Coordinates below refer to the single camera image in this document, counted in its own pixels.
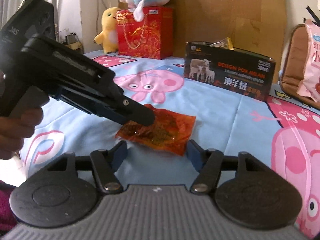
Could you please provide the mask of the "left hand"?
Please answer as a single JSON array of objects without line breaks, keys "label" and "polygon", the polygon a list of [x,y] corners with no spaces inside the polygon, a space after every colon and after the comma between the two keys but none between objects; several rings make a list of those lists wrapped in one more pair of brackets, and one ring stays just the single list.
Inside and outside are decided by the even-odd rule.
[{"label": "left hand", "polygon": [[33,135],[43,120],[41,107],[26,110],[20,118],[1,116],[1,159],[8,160],[22,149],[25,138]]}]

